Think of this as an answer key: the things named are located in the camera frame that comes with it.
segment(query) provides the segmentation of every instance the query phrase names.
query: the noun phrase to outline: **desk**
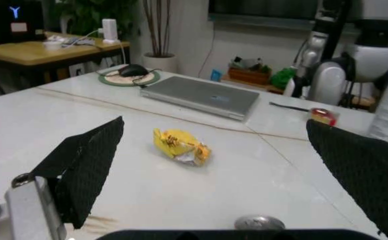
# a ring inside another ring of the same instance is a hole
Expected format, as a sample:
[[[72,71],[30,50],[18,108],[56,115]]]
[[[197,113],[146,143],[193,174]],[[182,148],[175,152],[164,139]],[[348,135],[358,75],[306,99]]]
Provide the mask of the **desk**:
[[[124,135],[92,217],[80,230],[67,225],[68,238],[122,229],[232,229],[248,214],[275,216],[289,229],[351,229],[378,237],[307,141],[304,113],[268,101],[338,111],[340,127],[355,132],[373,116],[260,92],[251,115],[239,122],[140,97],[138,87],[102,84],[89,73],[0,96],[0,202],[13,177],[34,168],[65,137],[123,116]],[[166,159],[153,144],[153,128],[193,133],[212,149],[209,164]]]
[[[60,35],[74,37],[74,35],[47,32],[46,36]],[[41,41],[27,41],[18,43],[0,44],[0,67],[12,71],[30,73],[34,78],[39,78],[44,72],[49,71],[52,81],[57,80],[56,70],[68,66],[100,60],[105,57],[121,55],[121,45],[124,48],[126,61],[130,62],[128,42],[105,44],[101,38],[93,38],[96,46],[74,46],[59,50],[48,51]],[[33,82],[39,85],[39,79]]]

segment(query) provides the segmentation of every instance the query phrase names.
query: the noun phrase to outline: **green object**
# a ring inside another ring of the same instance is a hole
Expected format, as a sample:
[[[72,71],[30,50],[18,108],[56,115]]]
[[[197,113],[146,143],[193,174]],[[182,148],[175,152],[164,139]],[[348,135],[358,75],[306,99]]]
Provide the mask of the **green object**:
[[[271,68],[270,68],[268,65],[264,65],[264,66],[262,66],[262,68],[260,69],[260,72],[261,72],[261,73],[264,73],[264,74],[270,73],[270,72],[271,72]]]
[[[109,74],[111,72],[115,72],[115,70],[108,71],[108,72],[102,73],[102,75],[99,75],[99,81],[101,83],[103,83],[103,84],[108,84],[108,85],[117,86],[117,87],[133,87],[133,86],[139,86],[139,85],[152,84],[152,83],[155,83],[158,80],[160,80],[160,74],[158,72],[153,71],[151,73],[154,74],[154,78],[149,80],[149,81],[146,81],[146,82],[140,82],[138,84],[133,84],[133,83],[115,83],[115,82],[111,82],[111,81],[108,81],[108,80],[105,79],[105,75],[107,75],[107,74]]]
[[[115,19],[118,39],[126,40],[133,32],[136,3],[137,0],[61,0],[53,14],[58,18],[71,16],[68,33],[82,36],[102,28],[102,19]]]
[[[279,89],[285,89],[289,80],[296,74],[296,70],[291,67],[283,68],[271,77],[271,84]]]

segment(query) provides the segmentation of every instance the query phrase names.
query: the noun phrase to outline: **brown box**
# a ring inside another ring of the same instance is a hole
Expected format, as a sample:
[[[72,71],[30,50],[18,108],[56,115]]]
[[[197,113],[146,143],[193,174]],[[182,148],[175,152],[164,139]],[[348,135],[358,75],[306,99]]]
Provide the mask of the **brown box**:
[[[228,70],[228,75],[231,79],[259,84],[259,85],[269,85],[271,71],[269,73],[262,73],[256,71],[249,71],[244,69],[230,68]]]

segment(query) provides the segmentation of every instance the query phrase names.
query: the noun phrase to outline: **white plant pot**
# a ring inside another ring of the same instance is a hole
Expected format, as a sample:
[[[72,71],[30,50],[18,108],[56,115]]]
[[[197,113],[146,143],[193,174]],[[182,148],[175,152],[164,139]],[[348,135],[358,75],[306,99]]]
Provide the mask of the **white plant pot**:
[[[170,54],[169,57],[152,57],[151,53],[145,53],[143,55],[143,66],[149,69],[178,73],[178,59],[173,54]]]

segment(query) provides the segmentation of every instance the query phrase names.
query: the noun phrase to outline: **yellow snack wrapper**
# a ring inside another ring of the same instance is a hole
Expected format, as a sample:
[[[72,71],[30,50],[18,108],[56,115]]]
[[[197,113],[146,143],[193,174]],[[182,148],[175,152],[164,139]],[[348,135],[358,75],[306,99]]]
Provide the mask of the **yellow snack wrapper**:
[[[194,166],[202,166],[208,160],[211,150],[189,132],[168,129],[160,132],[154,129],[154,145],[169,158]]]

